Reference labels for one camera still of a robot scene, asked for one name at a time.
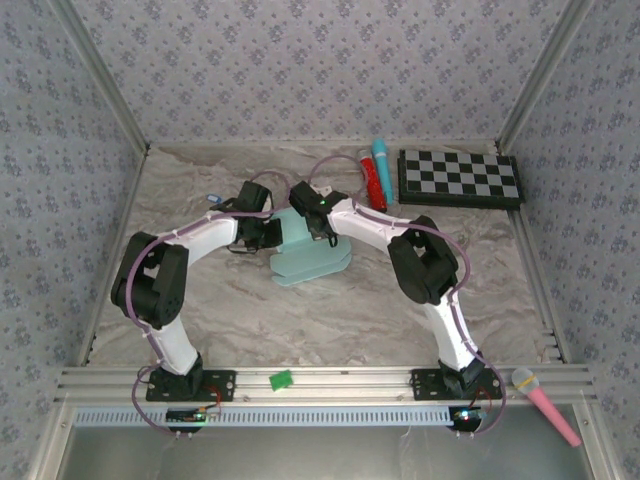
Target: floral wallpaper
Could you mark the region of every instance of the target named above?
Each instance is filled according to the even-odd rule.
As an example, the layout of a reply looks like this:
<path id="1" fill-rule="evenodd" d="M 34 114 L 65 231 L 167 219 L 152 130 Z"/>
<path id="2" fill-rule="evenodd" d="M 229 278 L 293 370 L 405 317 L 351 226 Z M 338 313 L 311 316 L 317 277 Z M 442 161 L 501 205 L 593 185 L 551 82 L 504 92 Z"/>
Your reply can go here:
<path id="1" fill-rule="evenodd" d="M 495 138 L 565 3 L 76 6 L 154 143 Z"/>
<path id="2" fill-rule="evenodd" d="M 640 4 L 598 1 L 510 152 L 576 362 L 640 478 Z"/>
<path id="3" fill-rule="evenodd" d="M 138 164 L 44 0 L 0 2 L 0 478 L 76 361 Z"/>

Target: marble surface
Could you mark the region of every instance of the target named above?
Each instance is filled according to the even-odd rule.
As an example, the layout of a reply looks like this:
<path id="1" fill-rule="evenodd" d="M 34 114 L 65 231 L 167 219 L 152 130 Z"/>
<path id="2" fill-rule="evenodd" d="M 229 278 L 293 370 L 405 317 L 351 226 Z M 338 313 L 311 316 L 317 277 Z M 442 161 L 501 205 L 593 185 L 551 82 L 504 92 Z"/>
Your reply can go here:
<path id="1" fill-rule="evenodd" d="M 356 147 L 162 147 L 151 150 L 126 229 L 158 233 L 201 216 L 208 193 L 234 196 L 242 182 L 269 168 L 292 184 L 315 162 Z M 390 158 L 396 158 L 391 152 Z M 275 202 L 278 180 L 261 180 Z M 359 173 L 348 161 L 326 164 L 317 185 L 352 193 Z M 527 285 L 507 214 L 497 210 L 393 205 L 389 213 L 431 216 L 468 252 L 472 276 L 460 295 L 471 335 L 497 363 L 545 361 L 543 328 Z M 182 318 L 189 338 L 209 365 L 435 364 L 437 346 L 420 306 L 396 284 L 389 259 L 352 240 L 349 267 L 292 287 L 270 277 L 269 256 L 218 250 L 190 270 Z M 137 329 L 107 303 L 90 356 L 92 365 L 143 365 L 153 359 Z"/>

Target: checkerboard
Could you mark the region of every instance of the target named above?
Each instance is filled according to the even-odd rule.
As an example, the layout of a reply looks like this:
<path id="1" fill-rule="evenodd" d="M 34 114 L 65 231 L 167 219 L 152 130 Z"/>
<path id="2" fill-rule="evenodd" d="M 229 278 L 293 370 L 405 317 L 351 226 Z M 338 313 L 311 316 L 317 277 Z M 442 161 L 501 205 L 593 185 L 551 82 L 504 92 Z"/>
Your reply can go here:
<path id="1" fill-rule="evenodd" d="M 517 209 L 523 202 L 514 157 L 400 150 L 400 203 Z"/>

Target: green block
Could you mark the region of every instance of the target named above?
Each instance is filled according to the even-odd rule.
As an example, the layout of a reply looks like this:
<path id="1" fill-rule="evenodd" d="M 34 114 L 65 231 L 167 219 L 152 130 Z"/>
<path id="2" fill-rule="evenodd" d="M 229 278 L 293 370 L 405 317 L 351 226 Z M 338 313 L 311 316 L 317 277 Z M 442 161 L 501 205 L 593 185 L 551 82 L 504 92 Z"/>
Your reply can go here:
<path id="1" fill-rule="evenodd" d="M 291 377 L 291 372 L 289 370 L 271 375 L 269 377 L 269 381 L 271 382 L 271 388 L 274 392 L 281 388 L 287 388 L 293 385 L 293 377 Z"/>

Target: microphone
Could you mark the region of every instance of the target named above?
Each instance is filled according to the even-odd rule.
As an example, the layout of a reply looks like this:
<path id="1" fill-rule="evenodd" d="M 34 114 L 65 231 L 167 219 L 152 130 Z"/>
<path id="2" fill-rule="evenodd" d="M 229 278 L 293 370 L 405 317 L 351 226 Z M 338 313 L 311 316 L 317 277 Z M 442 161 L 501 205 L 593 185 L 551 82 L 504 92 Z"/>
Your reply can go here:
<path id="1" fill-rule="evenodd" d="M 513 385 L 524 393 L 533 404 L 544 414 L 551 424 L 560 432 L 569 445 L 578 447 L 582 445 L 582 440 L 573 431 L 558 409 L 551 403 L 547 394 L 540 387 L 540 380 L 528 368 L 516 368 L 511 374 Z"/>

